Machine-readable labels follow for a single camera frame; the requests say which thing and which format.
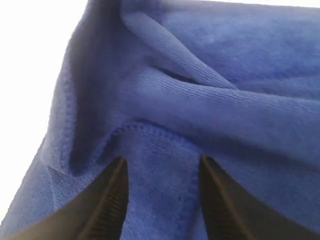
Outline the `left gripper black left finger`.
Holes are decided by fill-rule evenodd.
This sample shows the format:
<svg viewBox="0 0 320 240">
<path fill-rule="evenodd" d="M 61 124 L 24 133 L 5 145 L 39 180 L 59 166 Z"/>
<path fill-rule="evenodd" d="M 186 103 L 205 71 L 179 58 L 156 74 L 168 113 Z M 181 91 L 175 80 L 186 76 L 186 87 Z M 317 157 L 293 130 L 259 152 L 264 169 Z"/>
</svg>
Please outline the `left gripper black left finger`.
<svg viewBox="0 0 320 240">
<path fill-rule="evenodd" d="M 128 202 L 128 162 L 118 157 L 72 201 L 10 239 L 119 240 Z"/>
</svg>

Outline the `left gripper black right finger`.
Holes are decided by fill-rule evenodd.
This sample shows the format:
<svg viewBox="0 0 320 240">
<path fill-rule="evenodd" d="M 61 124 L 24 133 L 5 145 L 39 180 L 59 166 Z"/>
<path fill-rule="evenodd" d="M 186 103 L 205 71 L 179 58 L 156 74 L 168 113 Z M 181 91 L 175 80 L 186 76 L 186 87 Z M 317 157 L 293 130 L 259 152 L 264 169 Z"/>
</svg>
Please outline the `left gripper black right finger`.
<svg viewBox="0 0 320 240">
<path fill-rule="evenodd" d="M 200 205 L 210 240 L 311 240 L 313 232 L 246 191 L 213 158 L 199 162 Z"/>
</svg>

